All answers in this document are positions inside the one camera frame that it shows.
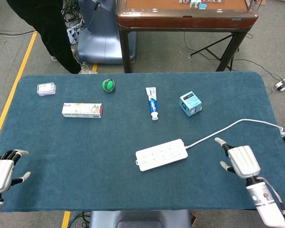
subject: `black pants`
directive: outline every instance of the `black pants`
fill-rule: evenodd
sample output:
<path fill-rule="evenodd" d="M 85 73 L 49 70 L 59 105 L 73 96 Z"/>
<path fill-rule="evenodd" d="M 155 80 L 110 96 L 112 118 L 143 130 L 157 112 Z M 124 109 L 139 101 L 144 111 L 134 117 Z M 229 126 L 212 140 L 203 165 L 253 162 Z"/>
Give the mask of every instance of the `black pants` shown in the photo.
<path fill-rule="evenodd" d="M 81 66 L 74 59 L 66 25 L 61 14 L 63 0 L 7 0 L 9 6 L 33 26 L 51 56 L 72 74 L 78 74 Z"/>

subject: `floor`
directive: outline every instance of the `floor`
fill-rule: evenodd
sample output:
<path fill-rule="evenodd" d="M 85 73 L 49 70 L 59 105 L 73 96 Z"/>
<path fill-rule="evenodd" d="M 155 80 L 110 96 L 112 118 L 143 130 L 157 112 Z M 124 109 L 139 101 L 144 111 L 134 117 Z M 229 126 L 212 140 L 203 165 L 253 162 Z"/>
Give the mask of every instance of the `floor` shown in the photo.
<path fill-rule="evenodd" d="M 250 31 L 252 39 L 246 38 L 236 53 L 235 59 L 248 59 L 262 65 L 266 70 L 285 78 L 285 2 L 268 0 L 259 9 L 259 19 Z M 32 30 L 7 5 L 0 0 L 0 32 L 22 33 Z M 225 34 L 220 33 L 186 33 L 185 39 L 192 49 L 199 49 Z M 0 115 L 6 103 L 11 87 L 27 50 L 31 35 L 18 38 L 0 37 Z M 216 45 L 211 50 L 222 53 L 225 43 Z M 216 60 L 208 61 L 201 55 L 189 59 L 190 50 L 186 49 L 184 33 L 145 32 L 139 33 L 138 56 L 133 65 L 134 72 L 201 72 L 214 71 Z M 261 67 L 243 60 L 234 62 L 236 70 L 251 70 L 263 75 Z M 121 73 L 122 65 L 98 65 L 99 73 Z M 28 74 L 67 74 L 57 62 L 53 62 L 46 48 L 37 36 L 28 58 L 23 75 Z M 285 91 L 273 90 L 276 80 L 270 75 L 263 76 L 268 87 L 277 122 L 285 130 Z M 61 227 L 63 211 L 3 213 L 0 218 L 1 228 Z M 210 227 L 265 227 L 257 212 L 234 210 L 196 211 L 197 228 Z M 73 227 L 81 227 L 81 222 Z"/>

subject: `green ball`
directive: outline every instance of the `green ball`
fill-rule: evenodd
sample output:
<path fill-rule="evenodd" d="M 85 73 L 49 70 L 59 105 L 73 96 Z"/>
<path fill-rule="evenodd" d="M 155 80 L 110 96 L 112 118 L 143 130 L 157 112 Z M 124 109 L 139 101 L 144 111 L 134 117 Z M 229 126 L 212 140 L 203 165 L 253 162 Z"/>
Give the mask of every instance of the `green ball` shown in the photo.
<path fill-rule="evenodd" d="M 115 89 L 115 82 L 112 79 L 106 79 L 103 81 L 103 90 L 110 93 Z"/>

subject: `metal table leg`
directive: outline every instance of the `metal table leg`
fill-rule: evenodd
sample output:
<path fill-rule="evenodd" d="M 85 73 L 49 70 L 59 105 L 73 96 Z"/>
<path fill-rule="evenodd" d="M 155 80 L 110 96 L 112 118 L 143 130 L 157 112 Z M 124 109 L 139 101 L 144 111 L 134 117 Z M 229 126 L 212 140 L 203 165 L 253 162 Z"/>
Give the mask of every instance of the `metal table leg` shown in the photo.
<path fill-rule="evenodd" d="M 128 31 L 119 30 L 119 37 L 123 55 L 123 70 L 125 73 L 131 73 Z"/>
<path fill-rule="evenodd" d="M 227 65 L 231 61 L 235 52 L 237 51 L 238 47 L 245 38 L 247 32 L 235 32 L 234 34 L 235 35 L 232 37 L 228 47 L 226 48 L 216 71 L 224 71 L 226 69 Z"/>

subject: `sneaker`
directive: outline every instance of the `sneaker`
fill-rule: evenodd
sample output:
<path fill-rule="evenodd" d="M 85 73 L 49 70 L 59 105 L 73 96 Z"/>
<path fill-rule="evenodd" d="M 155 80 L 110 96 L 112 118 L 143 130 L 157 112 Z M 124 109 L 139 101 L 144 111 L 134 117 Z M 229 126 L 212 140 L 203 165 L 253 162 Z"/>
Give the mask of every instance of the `sneaker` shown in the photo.
<path fill-rule="evenodd" d="M 76 55 L 76 49 L 71 48 L 71 50 L 72 50 L 73 56 L 75 56 L 75 55 Z M 52 61 L 54 61 L 54 62 L 57 62 L 57 61 L 58 61 L 55 56 L 51 56 L 51 59 L 52 59 Z"/>
<path fill-rule="evenodd" d="M 79 71 L 78 74 L 79 75 L 95 75 L 95 74 L 98 74 L 98 72 L 89 70 L 89 67 L 87 65 L 82 65 L 81 71 Z"/>

